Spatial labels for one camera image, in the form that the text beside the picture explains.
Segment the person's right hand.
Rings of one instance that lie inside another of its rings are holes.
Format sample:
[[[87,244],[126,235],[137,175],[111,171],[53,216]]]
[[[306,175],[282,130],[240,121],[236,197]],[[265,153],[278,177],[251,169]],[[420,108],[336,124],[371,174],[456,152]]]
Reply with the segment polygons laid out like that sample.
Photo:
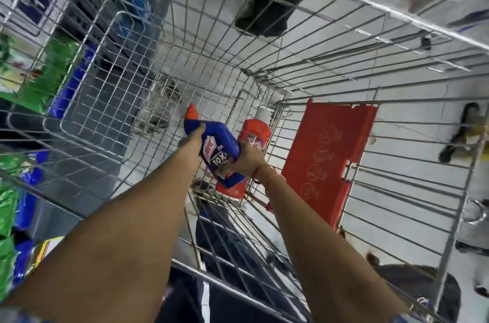
[[[241,148],[240,155],[237,160],[228,162],[227,164],[235,164],[236,173],[239,173],[247,178],[252,178],[254,171],[259,166],[266,164],[265,157],[258,146],[245,140],[238,142]]]

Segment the person's left hand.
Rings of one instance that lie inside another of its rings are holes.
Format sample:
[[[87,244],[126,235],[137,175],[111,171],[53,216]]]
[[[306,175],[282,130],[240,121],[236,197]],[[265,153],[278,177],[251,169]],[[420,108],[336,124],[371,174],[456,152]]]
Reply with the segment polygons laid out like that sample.
[[[179,142],[176,156],[179,164],[184,166],[189,172],[195,173],[201,164],[200,150],[202,140],[195,140],[195,130]]]

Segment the blue cleaner bottle red cap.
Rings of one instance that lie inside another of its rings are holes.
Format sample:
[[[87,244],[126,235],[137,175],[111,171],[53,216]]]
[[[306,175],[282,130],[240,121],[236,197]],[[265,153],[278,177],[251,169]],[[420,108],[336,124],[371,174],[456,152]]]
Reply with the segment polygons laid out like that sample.
[[[241,146],[224,123],[201,120],[196,107],[189,105],[183,123],[186,135],[192,134],[202,124],[205,125],[205,131],[201,135],[199,155],[217,181],[229,190],[245,177],[237,172],[220,176],[218,171],[239,158]]]

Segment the person's right forearm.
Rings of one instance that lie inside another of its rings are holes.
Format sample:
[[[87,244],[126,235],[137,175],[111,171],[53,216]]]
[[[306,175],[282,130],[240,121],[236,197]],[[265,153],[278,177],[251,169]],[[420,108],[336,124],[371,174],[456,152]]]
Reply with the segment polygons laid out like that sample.
[[[314,323],[392,323],[408,307],[286,183],[265,188]]]

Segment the person's left forearm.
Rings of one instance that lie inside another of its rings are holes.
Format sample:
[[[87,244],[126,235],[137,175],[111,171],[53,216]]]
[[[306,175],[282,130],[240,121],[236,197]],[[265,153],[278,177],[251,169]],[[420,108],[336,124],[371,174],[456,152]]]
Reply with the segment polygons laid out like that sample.
[[[176,152],[81,221],[0,305],[0,323],[154,323],[194,173]]]

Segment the red thread wrist band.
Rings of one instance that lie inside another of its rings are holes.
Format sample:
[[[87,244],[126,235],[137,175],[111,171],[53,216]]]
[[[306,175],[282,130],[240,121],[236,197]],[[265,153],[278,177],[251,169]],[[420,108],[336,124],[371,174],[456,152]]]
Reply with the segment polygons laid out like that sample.
[[[262,185],[264,188],[271,182],[273,178],[280,178],[284,181],[286,179],[283,175],[276,171],[276,169],[268,164],[259,166],[253,173],[252,178],[255,182]]]

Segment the grey caster wheel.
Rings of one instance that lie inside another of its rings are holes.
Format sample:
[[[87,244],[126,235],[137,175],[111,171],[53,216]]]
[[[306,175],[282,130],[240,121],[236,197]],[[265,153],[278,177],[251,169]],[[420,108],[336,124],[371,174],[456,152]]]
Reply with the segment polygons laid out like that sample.
[[[162,134],[181,100],[182,92],[176,85],[176,79],[159,73],[134,121],[132,132],[147,139],[154,134]]]

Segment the person's dark trousers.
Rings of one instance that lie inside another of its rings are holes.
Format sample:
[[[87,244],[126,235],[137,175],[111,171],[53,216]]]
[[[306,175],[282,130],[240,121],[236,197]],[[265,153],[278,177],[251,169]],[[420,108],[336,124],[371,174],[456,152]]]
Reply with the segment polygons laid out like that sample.
[[[265,305],[295,317],[296,311],[274,286],[271,276],[231,224],[228,211],[205,200],[196,202],[199,219],[195,229],[200,259],[205,270]],[[171,267],[169,286],[173,291],[162,302],[155,323],[205,323],[201,300],[203,280]],[[251,302],[209,283],[209,323],[284,323]]]

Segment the red plastic cart seat flap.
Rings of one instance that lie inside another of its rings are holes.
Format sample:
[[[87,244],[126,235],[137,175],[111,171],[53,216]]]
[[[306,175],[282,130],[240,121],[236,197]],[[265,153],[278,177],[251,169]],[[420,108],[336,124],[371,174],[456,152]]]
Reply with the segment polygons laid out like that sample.
[[[336,228],[351,183],[343,177],[358,164],[378,108],[373,105],[306,103],[282,169],[289,186],[326,223]]]

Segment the row of green packets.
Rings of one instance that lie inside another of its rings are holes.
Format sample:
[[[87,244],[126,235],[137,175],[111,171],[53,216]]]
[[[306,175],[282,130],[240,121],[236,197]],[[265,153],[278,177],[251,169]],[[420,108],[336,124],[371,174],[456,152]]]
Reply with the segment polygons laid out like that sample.
[[[115,153],[102,153],[89,107],[116,64],[106,1],[53,0],[35,25],[0,0],[0,301],[36,244],[111,197]]]

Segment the yellow label packet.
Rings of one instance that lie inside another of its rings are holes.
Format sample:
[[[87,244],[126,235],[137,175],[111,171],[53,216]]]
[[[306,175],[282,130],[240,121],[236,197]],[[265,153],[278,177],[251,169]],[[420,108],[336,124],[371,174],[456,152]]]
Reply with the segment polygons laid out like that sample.
[[[64,236],[59,236],[47,240],[43,240],[36,244],[31,252],[26,273],[31,273],[36,269],[41,261],[64,239]]]

